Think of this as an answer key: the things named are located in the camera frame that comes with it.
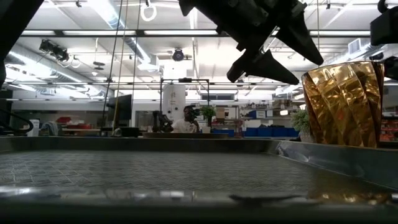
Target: perforated metal sheet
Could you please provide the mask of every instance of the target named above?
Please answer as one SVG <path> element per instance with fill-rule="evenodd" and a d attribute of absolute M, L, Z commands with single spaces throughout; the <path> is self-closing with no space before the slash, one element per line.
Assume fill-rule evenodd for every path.
<path fill-rule="evenodd" d="M 268 154 L 104 151 L 1 154 L 0 185 L 240 192 L 384 190 L 359 179 Z"/>

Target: man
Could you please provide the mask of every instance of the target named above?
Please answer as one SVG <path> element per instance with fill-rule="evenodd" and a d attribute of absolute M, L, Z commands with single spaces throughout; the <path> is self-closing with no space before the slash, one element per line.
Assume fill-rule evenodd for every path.
<path fill-rule="evenodd" d="M 193 108 L 191 106 L 184 107 L 184 119 L 173 123 L 173 133 L 199 133 L 198 121 L 195 121 L 192 113 Z"/>

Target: gold crinkled cup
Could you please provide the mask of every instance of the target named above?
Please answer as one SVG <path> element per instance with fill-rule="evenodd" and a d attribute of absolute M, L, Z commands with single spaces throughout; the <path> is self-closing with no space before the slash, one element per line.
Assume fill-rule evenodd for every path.
<path fill-rule="evenodd" d="M 377 147 L 384 66 L 350 62 L 302 76 L 308 117 L 317 143 Z"/>

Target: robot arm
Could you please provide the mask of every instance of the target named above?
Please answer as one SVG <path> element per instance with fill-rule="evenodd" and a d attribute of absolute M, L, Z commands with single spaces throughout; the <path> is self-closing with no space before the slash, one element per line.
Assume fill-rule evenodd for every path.
<path fill-rule="evenodd" d="M 154 133 L 171 133 L 174 129 L 172 127 L 173 121 L 169 120 L 168 117 L 162 114 L 160 111 L 154 111 L 154 125 L 152 131 Z"/>
<path fill-rule="evenodd" d="M 238 42 L 245 50 L 227 73 L 231 82 L 242 74 L 298 84 L 299 80 L 277 60 L 271 51 L 263 51 L 264 42 L 277 29 L 276 37 L 309 61 L 323 63 L 304 21 L 307 6 L 298 0 L 180 0 L 182 14 L 187 16 L 195 7 Z"/>

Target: camera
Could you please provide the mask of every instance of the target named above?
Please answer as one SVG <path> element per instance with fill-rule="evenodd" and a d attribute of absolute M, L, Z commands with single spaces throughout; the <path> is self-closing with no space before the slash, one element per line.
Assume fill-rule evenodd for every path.
<path fill-rule="evenodd" d="M 193 122 L 195 118 L 197 118 L 200 115 L 200 109 L 193 109 L 192 107 L 189 107 L 189 121 Z"/>
<path fill-rule="evenodd" d="M 182 60 L 184 60 L 184 53 L 182 52 L 182 49 L 174 50 L 173 60 L 176 62 L 181 62 Z"/>

